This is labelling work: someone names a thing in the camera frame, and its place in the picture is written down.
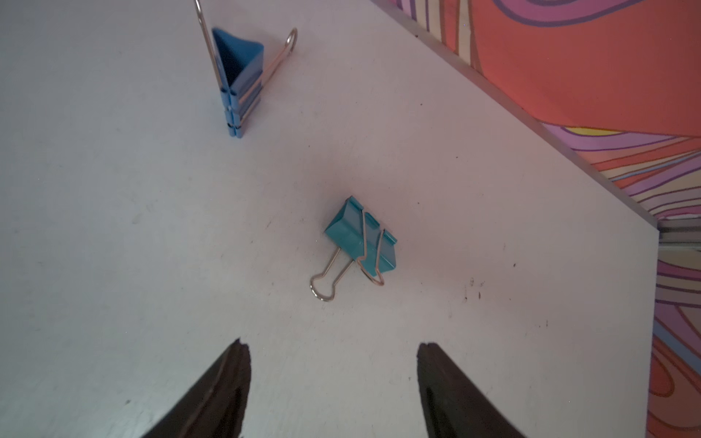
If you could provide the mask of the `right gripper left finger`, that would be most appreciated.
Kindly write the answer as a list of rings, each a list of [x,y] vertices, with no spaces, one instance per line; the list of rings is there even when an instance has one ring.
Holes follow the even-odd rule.
[[[230,344],[146,437],[239,437],[252,378],[248,345]]]

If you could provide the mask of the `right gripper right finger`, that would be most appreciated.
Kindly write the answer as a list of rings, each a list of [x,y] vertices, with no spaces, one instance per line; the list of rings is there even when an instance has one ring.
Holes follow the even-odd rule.
[[[417,381],[430,437],[521,437],[436,343],[417,352]]]

